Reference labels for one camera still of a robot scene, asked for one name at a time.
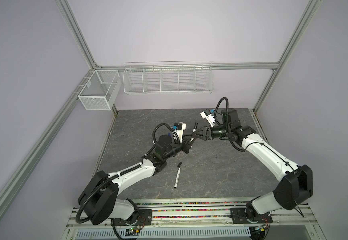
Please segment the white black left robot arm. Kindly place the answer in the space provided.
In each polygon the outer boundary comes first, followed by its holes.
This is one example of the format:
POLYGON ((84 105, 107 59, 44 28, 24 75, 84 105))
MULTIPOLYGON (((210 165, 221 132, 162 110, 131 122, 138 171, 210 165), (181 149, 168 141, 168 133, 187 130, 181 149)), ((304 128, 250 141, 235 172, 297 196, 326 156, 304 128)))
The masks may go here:
POLYGON ((119 194, 135 183, 160 173, 169 158, 179 152, 189 153, 193 143, 191 135, 183 133, 185 123, 175 123, 172 127, 163 125, 171 133, 154 137, 154 145, 137 164, 109 174, 99 171, 92 177, 78 199, 80 208, 75 217, 76 223, 99 225, 107 218, 121 219, 128 225, 137 223, 140 209, 131 199, 119 199, 119 194))

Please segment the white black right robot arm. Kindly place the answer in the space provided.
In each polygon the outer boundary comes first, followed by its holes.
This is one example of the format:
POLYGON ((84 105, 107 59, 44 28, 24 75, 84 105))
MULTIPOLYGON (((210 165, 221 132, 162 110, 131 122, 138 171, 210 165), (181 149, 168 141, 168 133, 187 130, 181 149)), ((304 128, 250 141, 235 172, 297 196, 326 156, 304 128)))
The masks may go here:
POLYGON ((270 146, 250 126, 242 126, 236 110, 229 108, 228 98, 223 97, 225 108, 206 109, 201 117, 208 126, 193 130, 192 136, 204 141, 219 138, 227 140, 239 152, 249 152, 264 164, 278 180, 277 187, 246 204, 237 216, 250 223, 266 220, 279 209, 296 210, 303 214, 299 205, 313 196, 313 171, 307 165, 298 165, 270 146))

